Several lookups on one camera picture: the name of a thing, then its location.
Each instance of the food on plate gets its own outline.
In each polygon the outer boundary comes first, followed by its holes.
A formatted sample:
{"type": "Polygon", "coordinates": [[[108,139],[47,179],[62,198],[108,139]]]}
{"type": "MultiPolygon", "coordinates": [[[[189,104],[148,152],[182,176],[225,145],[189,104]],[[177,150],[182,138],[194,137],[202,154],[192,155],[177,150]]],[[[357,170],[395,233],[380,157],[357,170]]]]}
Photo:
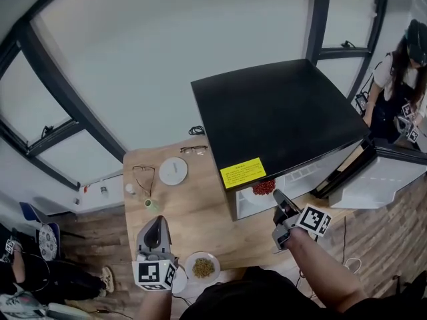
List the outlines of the food on plate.
{"type": "Polygon", "coordinates": [[[194,275],[203,279],[204,277],[208,277],[215,271],[214,264],[209,259],[196,259],[193,266],[194,275]]]}
{"type": "Polygon", "coordinates": [[[254,195],[268,195],[276,188],[276,180],[264,181],[258,185],[252,187],[254,195]]]}

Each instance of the wooden table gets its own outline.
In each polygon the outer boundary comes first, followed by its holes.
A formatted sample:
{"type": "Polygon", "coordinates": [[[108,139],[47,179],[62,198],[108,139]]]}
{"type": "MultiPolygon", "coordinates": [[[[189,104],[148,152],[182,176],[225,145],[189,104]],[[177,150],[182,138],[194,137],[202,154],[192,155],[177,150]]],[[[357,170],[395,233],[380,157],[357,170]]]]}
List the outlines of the wooden table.
{"type": "MultiPolygon", "coordinates": [[[[132,259],[135,260],[136,238],[142,227],[158,214],[169,223],[173,245],[171,251],[180,257],[182,263],[196,251],[207,251],[215,255],[221,268],[231,269],[254,265],[276,264],[290,257],[288,251],[274,255],[276,246],[272,239],[274,230],[273,214],[270,209],[257,215],[233,222],[226,204],[226,197],[220,176],[209,150],[203,156],[195,153],[184,155],[182,147],[207,145],[204,136],[192,137],[175,145],[156,149],[138,149],[126,154],[123,162],[123,183],[132,183],[138,191],[138,198],[125,192],[125,213],[127,233],[132,259]],[[167,186],[158,176],[160,165],[170,157],[182,157],[188,164],[185,180],[176,186],[167,186]],[[156,214],[143,205],[143,191],[139,188],[133,167],[136,165],[155,167],[155,179],[151,198],[163,210],[156,214]]],[[[149,173],[141,177],[139,183],[146,189],[151,183],[149,173]]],[[[307,203],[327,207],[327,201],[310,194],[294,199],[299,207],[307,203]]],[[[328,209],[332,222],[337,222],[351,214],[349,209],[328,209]]]]}

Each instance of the white shirt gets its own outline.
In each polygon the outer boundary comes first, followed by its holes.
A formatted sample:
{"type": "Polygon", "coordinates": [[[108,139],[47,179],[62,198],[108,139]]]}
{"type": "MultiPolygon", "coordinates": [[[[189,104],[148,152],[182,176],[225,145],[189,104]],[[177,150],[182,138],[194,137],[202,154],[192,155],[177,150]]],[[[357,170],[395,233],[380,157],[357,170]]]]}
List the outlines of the white shirt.
{"type": "MultiPolygon", "coordinates": [[[[392,96],[393,91],[393,77],[391,75],[393,64],[393,54],[386,56],[382,63],[376,68],[374,72],[374,82],[380,88],[384,89],[384,99],[388,101],[392,96]]],[[[411,67],[408,68],[403,82],[409,85],[411,88],[415,89],[416,86],[416,78],[418,76],[418,70],[413,69],[411,67]]],[[[419,113],[421,116],[426,116],[426,108],[427,108],[427,93],[416,103],[417,110],[415,114],[419,113]]]]}

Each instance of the person's arm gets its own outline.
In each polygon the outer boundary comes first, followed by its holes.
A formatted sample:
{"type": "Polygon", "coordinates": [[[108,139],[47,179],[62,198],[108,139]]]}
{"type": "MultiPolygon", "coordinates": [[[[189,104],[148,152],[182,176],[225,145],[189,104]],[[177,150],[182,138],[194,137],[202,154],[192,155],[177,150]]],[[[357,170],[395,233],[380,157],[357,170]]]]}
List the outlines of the person's arm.
{"type": "Polygon", "coordinates": [[[368,102],[366,104],[365,116],[363,117],[363,120],[368,125],[368,127],[371,126],[372,112],[374,111],[374,107],[375,107],[376,101],[378,99],[378,96],[379,96],[381,90],[382,90],[382,88],[380,86],[378,86],[375,82],[373,82],[372,87],[371,87],[371,91],[369,93],[369,99],[368,99],[368,102]]]}
{"type": "Polygon", "coordinates": [[[418,114],[413,122],[415,127],[419,126],[422,119],[426,116],[426,109],[427,109],[427,97],[426,97],[426,94],[424,94],[420,103],[420,108],[418,109],[418,114]]]}
{"type": "Polygon", "coordinates": [[[25,281],[25,264],[22,259],[21,246],[19,244],[15,244],[12,271],[15,276],[16,283],[22,283],[25,281]]]}
{"type": "Polygon", "coordinates": [[[357,276],[339,264],[303,229],[291,230],[286,247],[313,292],[327,308],[343,313],[367,298],[357,276]]]}
{"type": "Polygon", "coordinates": [[[148,291],[144,295],[135,320],[169,320],[171,307],[171,291],[148,291]]]}

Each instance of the black cap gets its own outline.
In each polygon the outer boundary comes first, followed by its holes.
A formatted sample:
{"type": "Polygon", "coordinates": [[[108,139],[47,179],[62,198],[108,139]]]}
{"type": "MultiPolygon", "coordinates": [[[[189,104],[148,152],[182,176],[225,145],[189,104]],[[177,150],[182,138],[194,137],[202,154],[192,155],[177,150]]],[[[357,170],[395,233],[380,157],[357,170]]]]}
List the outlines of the black cap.
{"type": "Polygon", "coordinates": [[[406,31],[409,57],[422,66],[427,65],[427,25],[413,19],[406,31]]]}
{"type": "Polygon", "coordinates": [[[418,20],[411,20],[408,28],[408,43],[418,46],[423,52],[427,52],[427,25],[418,20]]]}

